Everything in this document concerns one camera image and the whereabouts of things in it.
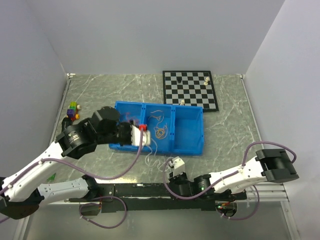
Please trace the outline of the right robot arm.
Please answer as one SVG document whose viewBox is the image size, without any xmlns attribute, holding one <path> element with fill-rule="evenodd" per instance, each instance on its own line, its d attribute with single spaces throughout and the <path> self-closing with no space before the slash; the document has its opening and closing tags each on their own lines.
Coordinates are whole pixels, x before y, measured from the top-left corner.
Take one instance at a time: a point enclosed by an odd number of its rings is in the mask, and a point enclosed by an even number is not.
<svg viewBox="0 0 320 240">
<path fill-rule="evenodd" d="M 181 200 L 233 201 L 245 189 L 259 183 L 286 183 L 299 175 L 283 148 L 262 149 L 244 166 L 238 165 L 220 172 L 211 172 L 188 180 L 187 174 L 171 174 L 164 186 L 172 197 Z"/>
</svg>

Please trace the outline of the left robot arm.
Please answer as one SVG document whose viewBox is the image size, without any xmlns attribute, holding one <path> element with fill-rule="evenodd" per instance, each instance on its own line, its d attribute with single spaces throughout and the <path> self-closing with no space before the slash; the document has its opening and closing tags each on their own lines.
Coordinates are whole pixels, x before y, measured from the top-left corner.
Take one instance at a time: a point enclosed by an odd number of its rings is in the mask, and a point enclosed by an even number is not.
<svg viewBox="0 0 320 240">
<path fill-rule="evenodd" d="M 63 119 L 64 130 L 48 148 L 18 172 L 0 179 L 0 212 L 9 219 L 19 220 L 32 215 L 41 206 L 65 199 L 95 200 L 99 195 L 97 175 L 73 163 L 93 153 L 98 145 L 120 144 L 141 147 L 143 132 L 133 121 L 121 122 L 120 113 L 106 106 L 92 117 L 73 123 Z M 46 184 L 57 169 L 66 165 L 83 173 L 69 182 Z"/>
</svg>

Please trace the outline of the blue three-compartment plastic bin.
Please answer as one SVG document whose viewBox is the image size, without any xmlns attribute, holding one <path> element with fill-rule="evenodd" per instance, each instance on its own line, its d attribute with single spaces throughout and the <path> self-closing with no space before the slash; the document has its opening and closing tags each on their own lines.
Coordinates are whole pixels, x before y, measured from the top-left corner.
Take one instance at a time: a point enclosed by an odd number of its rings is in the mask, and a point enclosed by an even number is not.
<svg viewBox="0 0 320 240">
<path fill-rule="evenodd" d="M 116 101 L 121 122 L 145 125 L 151 144 L 142 151 L 157 155 L 201 156 L 204 151 L 204 114 L 197 106 Z"/>
</svg>

